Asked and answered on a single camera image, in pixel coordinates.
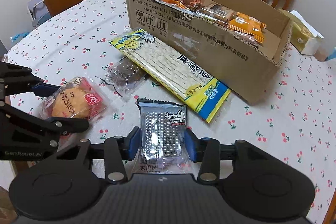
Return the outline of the yellow blue fish snack pack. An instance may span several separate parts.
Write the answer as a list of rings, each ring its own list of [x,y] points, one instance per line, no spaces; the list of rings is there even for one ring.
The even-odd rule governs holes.
[[[142,28],[109,42],[210,123],[230,89],[200,65]]]

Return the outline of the brown biscuit packet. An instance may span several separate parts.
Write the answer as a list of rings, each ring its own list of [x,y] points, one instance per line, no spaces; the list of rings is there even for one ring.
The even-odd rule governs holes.
[[[227,27],[230,21],[236,16],[236,11],[215,2],[203,6],[197,13],[223,27]]]

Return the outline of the gold tissue box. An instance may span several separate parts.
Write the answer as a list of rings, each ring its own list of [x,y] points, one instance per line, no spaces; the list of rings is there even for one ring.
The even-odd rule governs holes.
[[[296,10],[280,9],[293,21],[290,42],[302,55],[313,56],[322,45],[324,36],[312,27]]]

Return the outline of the small orange snack packet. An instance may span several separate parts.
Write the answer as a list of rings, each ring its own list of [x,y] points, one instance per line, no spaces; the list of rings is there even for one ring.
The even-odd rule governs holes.
[[[249,15],[236,12],[228,23],[228,28],[252,35],[258,44],[262,45],[264,43],[264,29],[266,28],[266,24]]]

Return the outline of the cardboard box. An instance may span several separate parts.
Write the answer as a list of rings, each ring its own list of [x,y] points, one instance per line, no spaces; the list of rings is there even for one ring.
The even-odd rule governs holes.
[[[131,28],[143,27],[254,105],[264,96],[290,41],[292,22],[261,0],[211,0],[265,23],[254,47],[231,30],[164,0],[126,0]]]

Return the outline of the silver black snack packet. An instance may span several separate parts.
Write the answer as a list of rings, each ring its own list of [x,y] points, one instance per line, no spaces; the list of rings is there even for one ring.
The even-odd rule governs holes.
[[[133,173],[191,173],[185,147],[187,107],[174,102],[139,99],[141,145]]]

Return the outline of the brown orange snack bag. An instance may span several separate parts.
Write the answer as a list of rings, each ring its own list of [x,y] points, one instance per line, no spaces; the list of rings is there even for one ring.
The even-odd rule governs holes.
[[[183,10],[196,12],[204,7],[202,0],[162,0],[165,4]]]

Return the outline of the blue small box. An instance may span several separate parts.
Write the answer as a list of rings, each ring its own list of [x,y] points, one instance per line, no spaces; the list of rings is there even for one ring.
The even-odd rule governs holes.
[[[328,57],[325,59],[325,61],[329,61],[329,60],[335,59],[335,58],[336,58],[336,47],[334,47],[332,53],[328,55]]]

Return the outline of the cherry print tablecloth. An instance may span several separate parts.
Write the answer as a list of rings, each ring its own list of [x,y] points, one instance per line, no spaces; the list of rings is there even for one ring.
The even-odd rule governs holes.
[[[76,76],[94,80],[109,102],[84,137],[102,143],[139,124],[138,98],[176,101],[152,79],[127,100],[104,83],[106,70],[122,58],[110,41],[128,29],[126,0],[87,0],[32,31],[8,51],[7,59],[53,85]],[[334,60],[319,62],[289,47],[259,104],[249,106],[230,94],[211,123],[188,111],[187,125],[200,138],[244,139],[306,174],[315,188],[308,218],[323,222],[335,191]]]

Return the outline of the round cake red packet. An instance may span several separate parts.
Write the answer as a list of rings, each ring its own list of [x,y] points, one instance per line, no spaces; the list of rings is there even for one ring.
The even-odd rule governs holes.
[[[91,120],[108,108],[105,94],[89,77],[75,77],[63,84],[39,106],[41,118],[79,118]]]

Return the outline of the dark dried fruit packet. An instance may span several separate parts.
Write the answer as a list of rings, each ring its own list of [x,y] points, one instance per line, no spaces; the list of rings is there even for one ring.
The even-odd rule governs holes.
[[[104,74],[97,76],[102,85],[107,86],[124,101],[149,78],[149,75],[126,56],[105,70]]]

